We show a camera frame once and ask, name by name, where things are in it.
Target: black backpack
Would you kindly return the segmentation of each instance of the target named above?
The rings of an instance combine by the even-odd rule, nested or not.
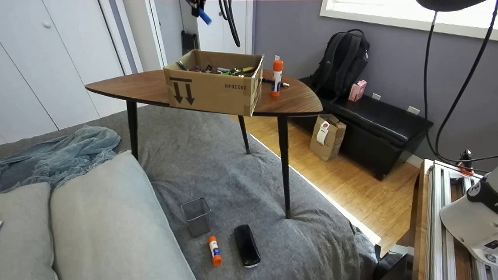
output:
[[[351,86],[368,63],[369,48],[365,34],[359,29],[334,34],[327,44],[320,66],[311,76],[314,92],[332,102],[342,95],[349,96]]]

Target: black leather bench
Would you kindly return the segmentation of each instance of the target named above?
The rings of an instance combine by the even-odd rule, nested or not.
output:
[[[333,114],[347,125],[340,153],[373,171],[378,180],[405,162],[424,139],[426,129],[433,125],[420,116],[368,96],[356,102],[347,97],[333,103],[322,97],[320,100],[324,113]],[[312,133],[316,118],[293,121]]]

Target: electrical outlet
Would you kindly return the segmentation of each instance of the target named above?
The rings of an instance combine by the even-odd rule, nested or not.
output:
[[[419,109],[417,109],[415,107],[412,107],[412,106],[408,106],[408,110],[407,111],[409,111],[412,114],[416,114],[416,115],[418,115],[418,113],[420,113]]]

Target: table leg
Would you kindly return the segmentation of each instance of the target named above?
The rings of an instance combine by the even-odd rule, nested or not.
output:
[[[278,143],[282,158],[283,194],[285,197],[285,217],[290,219],[290,191],[289,191],[289,135],[287,117],[277,117]]]
[[[136,102],[126,101],[128,111],[129,139],[131,143],[131,154],[138,160],[138,122],[136,118]]]
[[[244,138],[244,145],[246,145],[246,153],[250,154],[248,133],[246,131],[246,123],[244,122],[244,116],[239,116],[239,124],[241,124],[242,137]]]

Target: window frame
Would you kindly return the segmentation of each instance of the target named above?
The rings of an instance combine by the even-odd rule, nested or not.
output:
[[[328,2],[333,2],[334,0],[322,0],[322,7],[320,8],[320,16],[332,17],[339,19],[347,19],[361,22],[369,22],[381,25],[397,26],[402,28],[410,28],[416,30],[429,31],[431,27],[431,20],[412,20],[404,18],[395,18],[384,15],[371,15],[363,13],[352,13],[344,12],[339,10],[327,9]],[[498,28],[498,23],[495,22],[495,30],[491,33],[490,40],[498,41],[498,33],[496,28]],[[434,32],[453,34],[458,36],[466,36],[473,38],[484,38],[488,28],[484,27],[474,27],[474,26],[464,26],[448,23],[436,23],[434,27]]]

